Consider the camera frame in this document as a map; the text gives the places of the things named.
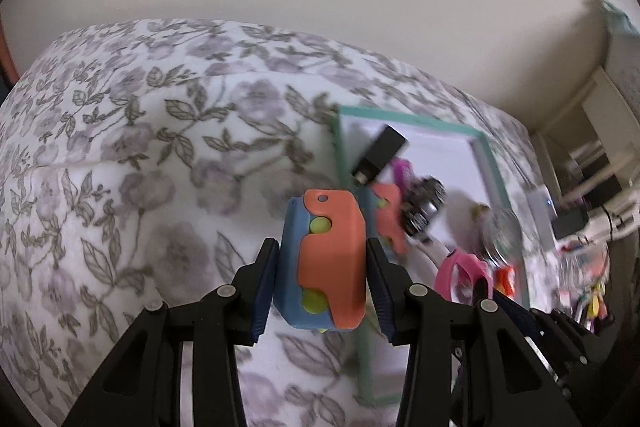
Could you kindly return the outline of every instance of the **blue gripper pad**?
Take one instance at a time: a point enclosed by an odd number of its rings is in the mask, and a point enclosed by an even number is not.
[[[264,263],[264,269],[254,298],[254,315],[251,323],[251,333],[253,335],[254,342],[258,341],[258,337],[264,333],[264,328],[267,326],[267,317],[269,316],[269,309],[271,309],[271,299],[273,298],[275,285],[275,272],[279,256],[279,248],[276,241],[273,241],[273,243],[268,245],[263,245],[262,249],[266,250],[268,256]]]
[[[302,288],[298,285],[298,257],[300,243],[309,233],[309,225],[314,217],[306,209],[302,197],[289,200],[282,231],[280,258],[276,269],[273,303],[293,328],[337,330],[329,310],[311,314],[302,307]]]
[[[367,285],[371,293],[371,300],[376,309],[380,331],[392,342],[396,335],[396,325],[394,324],[394,303],[390,289],[387,287],[383,276],[383,267],[380,264],[387,263],[386,255],[380,255],[380,243],[378,241],[367,241]]]

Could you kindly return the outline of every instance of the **flower pattern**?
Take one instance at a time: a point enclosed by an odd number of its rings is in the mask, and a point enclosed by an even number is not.
[[[201,299],[210,285],[209,253],[204,240],[190,223],[159,227],[149,240],[146,258],[154,272],[158,291],[174,305]]]
[[[142,211],[169,203],[175,194],[174,182],[162,171],[127,174],[119,190],[123,203]]]
[[[53,316],[72,314],[76,311],[79,296],[71,274],[63,268],[47,269],[40,274],[42,307]]]
[[[236,105],[238,116],[255,123],[270,123],[284,113],[280,92],[266,78],[253,84],[240,82],[231,92],[231,102]]]
[[[232,214],[240,205],[240,182],[222,164],[200,160],[191,169],[196,201],[209,214]]]
[[[0,116],[0,365],[12,384],[59,425],[147,301],[178,305],[231,282],[264,237],[280,237],[290,197],[337,186],[337,104],[481,129],[513,201],[540,183],[517,121],[356,46],[174,19],[56,39]],[[532,217],[513,206],[530,258]],[[252,425],[394,422],[394,407],[372,414],[353,398],[350,334],[272,314],[236,358]]]

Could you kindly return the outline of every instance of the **floral bedspread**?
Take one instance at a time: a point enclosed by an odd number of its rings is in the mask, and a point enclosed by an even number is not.
[[[263,238],[280,238],[290,197],[336,187],[338,104],[484,131],[534,258],[524,188],[540,174],[526,130],[423,71],[254,24],[71,31],[0,108],[0,365],[28,406],[60,425],[146,302],[230,282]],[[358,403],[350,334],[293,330],[272,311],[236,355],[253,427],[395,421],[395,407]],[[189,378],[182,405],[192,425]]]

